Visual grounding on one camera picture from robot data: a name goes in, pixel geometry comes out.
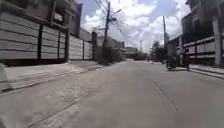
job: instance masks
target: sky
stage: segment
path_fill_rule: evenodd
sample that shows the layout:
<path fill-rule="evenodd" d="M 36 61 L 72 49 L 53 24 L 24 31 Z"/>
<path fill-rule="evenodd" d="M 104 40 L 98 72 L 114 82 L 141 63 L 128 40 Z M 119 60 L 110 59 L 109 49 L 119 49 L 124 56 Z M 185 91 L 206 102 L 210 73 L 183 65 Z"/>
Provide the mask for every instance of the sky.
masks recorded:
<path fill-rule="evenodd" d="M 148 51 L 154 41 L 163 44 L 163 16 L 170 39 L 181 34 L 181 18 L 190 12 L 186 0 L 76 0 L 83 3 L 81 27 L 103 35 L 107 1 L 111 2 L 111 16 L 117 21 L 110 23 L 108 35 L 126 46 L 142 47 Z"/>

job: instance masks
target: pavement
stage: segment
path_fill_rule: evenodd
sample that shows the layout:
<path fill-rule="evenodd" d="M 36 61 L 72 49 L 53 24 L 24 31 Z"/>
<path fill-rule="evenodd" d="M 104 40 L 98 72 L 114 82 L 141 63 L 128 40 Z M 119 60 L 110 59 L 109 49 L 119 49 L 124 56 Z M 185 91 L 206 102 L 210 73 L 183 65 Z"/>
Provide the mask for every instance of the pavement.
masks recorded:
<path fill-rule="evenodd" d="M 4 67 L 1 68 L 4 70 L 1 71 L 1 76 L 4 76 L 4 78 L 0 79 L 0 87 L 2 88 L 0 90 L 31 87 L 60 77 L 65 77 L 71 73 L 82 73 L 99 67 L 102 66 L 94 61 L 70 61 L 68 63 L 54 65 Z"/>
<path fill-rule="evenodd" d="M 224 69 L 221 68 L 214 68 L 203 65 L 191 65 L 190 68 L 191 71 L 196 73 L 208 75 L 219 79 L 224 79 Z"/>
<path fill-rule="evenodd" d="M 223 80 L 117 63 L 0 95 L 3 128 L 223 128 Z"/>

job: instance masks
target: window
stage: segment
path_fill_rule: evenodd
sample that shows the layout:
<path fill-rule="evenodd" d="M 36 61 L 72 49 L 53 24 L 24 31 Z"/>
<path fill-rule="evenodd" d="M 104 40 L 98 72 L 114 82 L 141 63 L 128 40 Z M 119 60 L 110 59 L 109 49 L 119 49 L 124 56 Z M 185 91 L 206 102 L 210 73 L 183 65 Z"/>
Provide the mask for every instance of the window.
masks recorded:
<path fill-rule="evenodd" d="M 5 1 L 12 3 L 16 6 L 19 6 L 21 8 L 24 8 L 24 9 L 26 9 L 29 4 L 29 0 L 5 0 Z"/>
<path fill-rule="evenodd" d="M 29 0 L 29 4 L 33 5 L 35 8 L 38 7 L 39 0 Z"/>
<path fill-rule="evenodd" d="M 194 30 L 196 32 L 198 32 L 200 30 L 200 20 L 199 19 L 194 21 Z"/>

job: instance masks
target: street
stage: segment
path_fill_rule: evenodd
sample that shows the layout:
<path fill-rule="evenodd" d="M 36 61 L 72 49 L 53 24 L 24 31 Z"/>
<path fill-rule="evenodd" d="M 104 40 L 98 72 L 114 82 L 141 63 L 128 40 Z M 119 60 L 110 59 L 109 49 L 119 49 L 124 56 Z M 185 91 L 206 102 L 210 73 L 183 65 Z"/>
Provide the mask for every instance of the street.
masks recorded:
<path fill-rule="evenodd" d="M 126 61 L 0 95 L 0 120 L 2 128 L 223 128 L 223 83 Z"/>

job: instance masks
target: sidewalk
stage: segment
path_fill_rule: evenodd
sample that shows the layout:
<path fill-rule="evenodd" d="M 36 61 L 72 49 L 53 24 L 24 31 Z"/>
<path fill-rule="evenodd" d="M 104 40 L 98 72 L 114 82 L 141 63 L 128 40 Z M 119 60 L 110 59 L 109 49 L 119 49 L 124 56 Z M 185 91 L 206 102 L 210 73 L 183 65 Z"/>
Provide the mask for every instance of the sidewalk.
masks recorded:
<path fill-rule="evenodd" d="M 11 89 L 20 89 L 55 80 L 69 74 L 82 73 L 100 67 L 102 66 L 93 61 L 73 61 L 64 64 L 25 67 L 5 67 L 4 71 L 6 78 L 5 80 L 1 79 L 0 86 L 9 83 Z"/>
<path fill-rule="evenodd" d="M 193 72 L 208 75 L 211 77 L 216 77 L 219 79 L 224 79 L 224 69 L 212 68 L 202 65 L 190 65 L 190 69 Z"/>

